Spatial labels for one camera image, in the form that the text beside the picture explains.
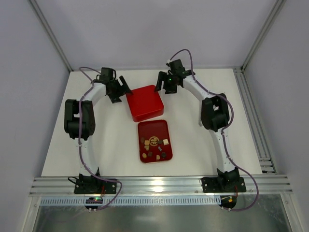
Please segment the red box lid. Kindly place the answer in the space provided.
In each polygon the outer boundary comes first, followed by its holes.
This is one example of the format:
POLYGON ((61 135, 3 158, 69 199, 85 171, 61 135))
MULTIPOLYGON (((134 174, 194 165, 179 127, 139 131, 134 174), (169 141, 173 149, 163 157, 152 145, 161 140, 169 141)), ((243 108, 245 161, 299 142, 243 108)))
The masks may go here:
POLYGON ((126 94, 126 99, 132 111, 157 110, 164 109, 164 104, 155 85, 148 85, 132 90, 133 94, 126 94))

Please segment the red compartment chocolate box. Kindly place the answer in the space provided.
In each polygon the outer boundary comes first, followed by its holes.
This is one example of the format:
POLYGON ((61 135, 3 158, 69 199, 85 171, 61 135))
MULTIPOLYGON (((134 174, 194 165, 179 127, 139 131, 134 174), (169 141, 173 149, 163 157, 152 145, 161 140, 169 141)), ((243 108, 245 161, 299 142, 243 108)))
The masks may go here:
POLYGON ((157 109, 157 110, 144 110, 144 111, 132 111, 132 119, 134 122, 141 122, 141 121, 145 121, 154 117, 158 117, 163 115, 164 113, 164 109, 157 109))

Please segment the metal serving tongs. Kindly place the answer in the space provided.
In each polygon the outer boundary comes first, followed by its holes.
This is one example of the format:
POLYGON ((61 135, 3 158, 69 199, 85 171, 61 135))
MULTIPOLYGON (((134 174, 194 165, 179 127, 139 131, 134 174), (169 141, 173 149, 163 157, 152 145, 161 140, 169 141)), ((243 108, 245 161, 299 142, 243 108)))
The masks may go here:
POLYGON ((199 124, 207 130, 218 131, 227 126, 230 119, 226 95, 204 98, 200 102, 199 124))

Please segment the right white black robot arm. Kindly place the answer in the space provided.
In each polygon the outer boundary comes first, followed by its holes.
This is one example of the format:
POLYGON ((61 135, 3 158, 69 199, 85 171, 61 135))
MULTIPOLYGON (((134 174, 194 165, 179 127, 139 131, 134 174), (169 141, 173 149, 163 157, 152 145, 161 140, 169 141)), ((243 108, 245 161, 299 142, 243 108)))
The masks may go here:
POLYGON ((177 92, 182 87, 199 101, 199 124, 209 131, 217 156, 217 176, 201 179, 204 193, 237 192, 244 190, 243 179, 228 154, 229 145, 224 130, 228 127, 230 114, 225 94, 211 93, 195 77, 192 70, 186 70, 181 60, 168 61, 167 72, 158 74, 155 91, 166 94, 177 92))

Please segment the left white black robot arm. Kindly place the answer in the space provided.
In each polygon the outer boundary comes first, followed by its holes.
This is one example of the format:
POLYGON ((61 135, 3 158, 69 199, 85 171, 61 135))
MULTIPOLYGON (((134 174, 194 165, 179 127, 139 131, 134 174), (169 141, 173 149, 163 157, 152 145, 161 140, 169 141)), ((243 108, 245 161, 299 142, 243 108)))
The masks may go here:
POLYGON ((119 181, 101 177, 96 161, 92 137, 96 129, 94 107, 107 96, 112 103, 131 94, 123 76, 118 77, 113 68, 103 67, 95 79, 90 79, 89 89, 79 100, 67 99, 64 111, 64 131, 76 143, 80 172, 78 177, 68 177, 75 185, 75 194, 116 194, 119 181))

